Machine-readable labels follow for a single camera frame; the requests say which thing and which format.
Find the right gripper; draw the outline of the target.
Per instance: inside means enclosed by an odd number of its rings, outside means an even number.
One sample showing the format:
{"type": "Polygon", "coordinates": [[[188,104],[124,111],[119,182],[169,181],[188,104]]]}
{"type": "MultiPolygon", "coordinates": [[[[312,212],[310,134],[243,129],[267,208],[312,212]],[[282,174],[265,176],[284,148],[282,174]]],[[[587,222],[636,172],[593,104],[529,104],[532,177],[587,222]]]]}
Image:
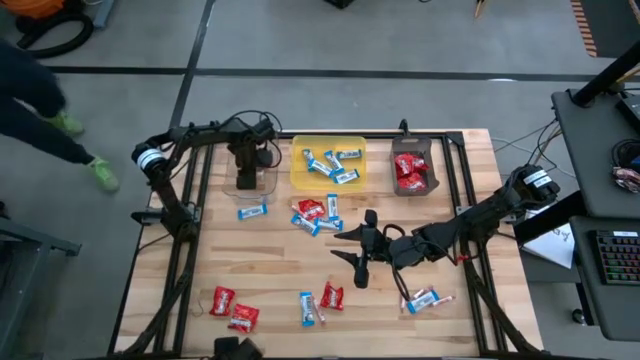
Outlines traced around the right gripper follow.
{"type": "Polygon", "coordinates": [[[377,228],[377,225],[377,213],[374,210],[366,210],[363,224],[360,224],[354,230],[334,235],[337,239],[360,242],[361,255],[358,256],[356,253],[347,253],[339,250],[331,250],[330,253],[345,260],[354,267],[354,284],[357,288],[365,289],[368,287],[369,261],[378,261],[389,264],[391,266],[394,282],[398,288],[401,288],[399,272],[389,250],[392,239],[387,235],[387,231],[389,229],[401,232],[401,228],[395,224],[387,224],[384,226],[383,230],[380,231],[377,228]]]}

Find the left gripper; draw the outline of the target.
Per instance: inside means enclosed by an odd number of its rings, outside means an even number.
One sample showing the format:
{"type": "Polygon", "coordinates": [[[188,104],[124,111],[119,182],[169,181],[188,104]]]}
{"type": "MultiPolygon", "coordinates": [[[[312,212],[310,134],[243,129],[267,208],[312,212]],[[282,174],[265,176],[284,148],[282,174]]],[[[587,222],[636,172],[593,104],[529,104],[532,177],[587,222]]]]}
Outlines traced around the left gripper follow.
{"type": "Polygon", "coordinates": [[[257,187],[256,168],[270,168],[274,165],[274,155],[268,149],[269,139],[246,135],[227,146],[235,157],[238,169],[236,188],[255,190],[257,187]]]}

